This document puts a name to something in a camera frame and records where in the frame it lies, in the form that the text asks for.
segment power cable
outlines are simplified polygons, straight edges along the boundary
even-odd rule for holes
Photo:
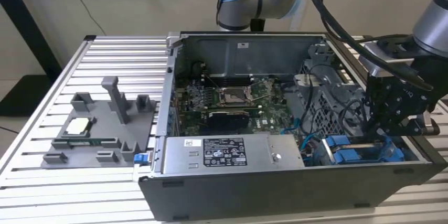
[[[80,1],[82,1],[82,4],[83,4],[83,6],[84,6],[84,8],[86,8],[86,11],[87,11],[87,13],[88,13],[91,19],[94,20],[94,22],[95,22],[96,25],[99,26],[99,29],[102,30],[102,32],[103,32],[103,34],[104,34],[104,36],[106,36],[106,35],[107,35],[107,34],[106,34],[106,31],[104,31],[103,27],[99,25],[99,23],[96,22],[95,18],[92,17],[91,11],[90,11],[90,9],[87,8],[87,5],[86,5],[84,1],[83,1],[83,0],[80,0]]]
[[[4,128],[4,127],[2,127],[2,126],[0,126],[0,129],[3,129],[3,130],[6,130],[6,131],[10,131],[10,132],[14,132],[14,133],[19,134],[18,131],[15,131],[15,130],[12,130],[12,129],[8,129],[8,128]]]

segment white label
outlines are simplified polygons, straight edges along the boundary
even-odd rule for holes
[[[202,147],[203,140],[202,139],[186,139],[184,147]]]
[[[250,48],[250,43],[244,42],[244,43],[239,43],[238,48]]]

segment black stand pole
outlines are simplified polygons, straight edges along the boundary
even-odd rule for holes
[[[0,3],[47,74],[20,79],[0,102],[0,116],[30,116],[62,73],[62,67],[23,0],[0,0]]]
[[[251,19],[251,31],[264,31],[264,23],[266,19],[263,18],[254,18]]]

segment sticker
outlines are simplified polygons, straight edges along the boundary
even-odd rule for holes
[[[247,165],[244,139],[210,138],[204,139],[204,166]]]
[[[250,48],[250,43],[244,42],[244,43],[239,43],[239,45],[236,46],[239,49],[242,48]]]
[[[202,147],[202,144],[202,139],[186,139],[184,141],[184,147]]]

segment blue latch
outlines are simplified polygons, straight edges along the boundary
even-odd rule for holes
[[[148,165],[150,164],[150,154],[148,153],[139,153],[134,156],[134,163]]]

